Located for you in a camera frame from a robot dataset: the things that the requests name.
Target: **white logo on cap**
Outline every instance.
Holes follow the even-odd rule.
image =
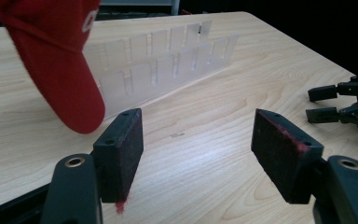
[[[86,33],[87,31],[89,31],[91,29],[92,23],[94,22],[95,18],[97,17],[97,12],[98,12],[97,9],[89,12],[89,15],[87,15],[86,19],[84,20],[83,27],[81,28],[83,33]]]

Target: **acrylic holder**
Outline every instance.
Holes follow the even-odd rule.
[[[238,40],[208,42],[212,21],[97,45],[83,53],[105,102],[105,117],[207,77],[228,66]]]

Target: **red cap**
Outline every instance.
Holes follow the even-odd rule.
[[[0,0],[6,26],[34,84],[60,119],[91,133],[104,116],[103,98],[82,54],[99,0]]]

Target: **wood grain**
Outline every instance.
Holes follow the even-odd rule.
[[[89,43],[213,20],[211,39],[239,34],[222,72],[140,107],[145,153],[125,212],[103,205],[105,223],[313,223],[308,205],[287,204],[250,149],[256,108],[281,113],[325,146],[324,157],[358,160],[353,125],[307,123],[305,109],[344,107],[351,97],[308,101],[307,90],[352,74],[245,13],[95,22]],[[64,156],[91,152],[94,133],[66,128],[28,77],[0,28],[0,203],[48,183]]]

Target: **table surface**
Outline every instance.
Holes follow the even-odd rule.
[[[210,38],[240,35],[229,67],[140,107],[145,152],[125,211],[103,205],[105,223],[313,223],[310,204],[286,203],[251,151],[256,108],[282,114],[324,145],[324,158],[358,160],[358,129],[309,124],[307,90],[350,72],[245,12],[95,22],[89,43],[213,20]],[[56,162],[90,153],[94,133],[69,130],[35,88],[0,28],[0,204],[47,184]]]

